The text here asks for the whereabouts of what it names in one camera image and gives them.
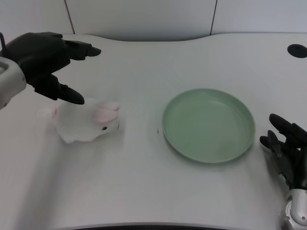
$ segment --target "plate rim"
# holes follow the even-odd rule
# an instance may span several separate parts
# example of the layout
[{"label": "plate rim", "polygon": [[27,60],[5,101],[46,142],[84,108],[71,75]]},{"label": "plate rim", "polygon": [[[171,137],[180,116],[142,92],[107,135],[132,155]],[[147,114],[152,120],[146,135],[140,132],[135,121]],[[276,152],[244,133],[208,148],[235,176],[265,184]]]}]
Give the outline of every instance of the plate rim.
[{"label": "plate rim", "polygon": [[[188,156],[186,154],[184,154],[182,151],[179,151],[172,143],[171,141],[169,140],[169,137],[167,136],[166,134],[166,131],[165,131],[165,114],[166,114],[166,111],[168,109],[168,107],[170,106],[170,104],[175,100],[177,99],[178,97],[180,97],[181,95],[185,94],[185,93],[188,93],[188,92],[191,92],[191,91],[198,91],[198,90],[205,90],[205,91],[215,91],[215,92],[218,92],[218,93],[222,93],[222,94],[227,94],[228,96],[234,98],[235,100],[237,100],[238,102],[240,102],[247,110],[247,112],[250,114],[250,117],[251,117],[251,120],[252,120],[252,128],[253,128],[253,133],[252,133],[252,137],[250,138],[250,140],[247,142],[247,145],[246,147],[244,148],[244,150],[238,154],[237,156],[234,156],[234,157],[230,157],[226,160],[223,160],[223,161],[211,161],[211,162],[207,162],[207,161],[200,161],[194,157],[191,157],[191,156]],[[191,160],[194,160],[194,161],[197,161],[197,162],[201,162],[201,163],[207,163],[207,164],[219,164],[219,163],[224,163],[224,162],[228,162],[228,161],[231,161],[231,160],[234,160],[240,156],[242,156],[244,153],[246,153],[250,148],[251,146],[254,144],[255,142],[255,136],[256,136],[256,123],[255,123],[255,119],[253,117],[253,114],[251,113],[251,111],[249,110],[249,108],[243,103],[241,102],[238,98],[236,98],[235,96],[227,93],[227,92],[224,92],[224,91],[221,91],[221,90],[216,90],[216,89],[210,89],[210,88],[196,88],[196,89],[192,89],[192,90],[187,90],[187,91],[184,91],[180,94],[178,94],[177,96],[175,96],[174,98],[172,98],[166,105],[166,107],[164,108],[164,111],[163,111],[163,115],[162,115],[162,130],[163,130],[163,134],[164,134],[164,137],[166,138],[167,142],[172,146],[172,148],[174,150],[176,150],[178,153],[180,153],[182,156],[186,157],[186,158],[189,158]]]}]

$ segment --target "robotic hand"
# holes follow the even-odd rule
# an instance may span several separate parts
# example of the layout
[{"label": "robotic hand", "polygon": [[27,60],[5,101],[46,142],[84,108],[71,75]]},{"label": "robotic hand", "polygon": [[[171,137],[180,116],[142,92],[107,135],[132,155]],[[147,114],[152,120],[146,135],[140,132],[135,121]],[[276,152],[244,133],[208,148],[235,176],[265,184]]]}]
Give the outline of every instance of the robotic hand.
[{"label": "robotic hand", "polygon": [[58,98],[74,104],[84,104],[84,98],[67,85],[59,83],[53,72],[73,60],[97,56],[100,49],[79,41],[65,41],[61,34],[27,33],[5,45],[0,33],[0,109],[10,99],[32,85],[35,92],[50,99]]},{"label": "robotic hand", "polygon": [[270,122],[286,137],[279,141],[272,131],[260,142],[271,150],[271,161],[290,188],[280,214],[282,230],[307,230],[307,132],[278,115],[271,114]]}]

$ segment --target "white wall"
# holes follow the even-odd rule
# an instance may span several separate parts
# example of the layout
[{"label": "white wall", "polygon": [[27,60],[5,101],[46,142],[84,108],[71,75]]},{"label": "white wall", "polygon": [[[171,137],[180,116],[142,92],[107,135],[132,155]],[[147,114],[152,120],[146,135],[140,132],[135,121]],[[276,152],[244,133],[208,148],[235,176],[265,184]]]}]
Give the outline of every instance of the white wall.
[{"label": "white wall", "polygon": [[27,32],[72,34],[64,0],[0,0],[0,32],[6,43]]},{"label": "white wall", "polygon": [[125,41],[189,40],[210,34],[215,0],[67,0],[76,34]]},{"label": "white wall", "polygon": [[218,0],[212,34],[307,33],[307,0]]}]

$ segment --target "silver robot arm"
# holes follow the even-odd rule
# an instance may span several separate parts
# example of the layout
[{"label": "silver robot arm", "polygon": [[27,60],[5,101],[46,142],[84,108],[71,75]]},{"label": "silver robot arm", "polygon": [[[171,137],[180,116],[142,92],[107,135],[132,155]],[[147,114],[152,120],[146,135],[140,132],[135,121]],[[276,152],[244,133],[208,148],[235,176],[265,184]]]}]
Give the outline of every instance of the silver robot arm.
[{"label": "silver robot arm", "polygon": [[0,57],[0,109],[26,87],[24,73],[16,62]]}]

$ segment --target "green plate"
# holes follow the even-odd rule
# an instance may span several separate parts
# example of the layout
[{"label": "green plate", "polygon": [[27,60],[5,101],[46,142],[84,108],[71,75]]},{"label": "green plate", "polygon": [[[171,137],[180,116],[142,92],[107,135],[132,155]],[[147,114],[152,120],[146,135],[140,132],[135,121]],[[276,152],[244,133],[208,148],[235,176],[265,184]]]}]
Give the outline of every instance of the green plate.
[{"label": "green plate", "polygon": [[196,89],[175,97],[162,119],[168,142],[182,155],[205,163],[232,160],[253,144],[255,122],[237,98]]}]

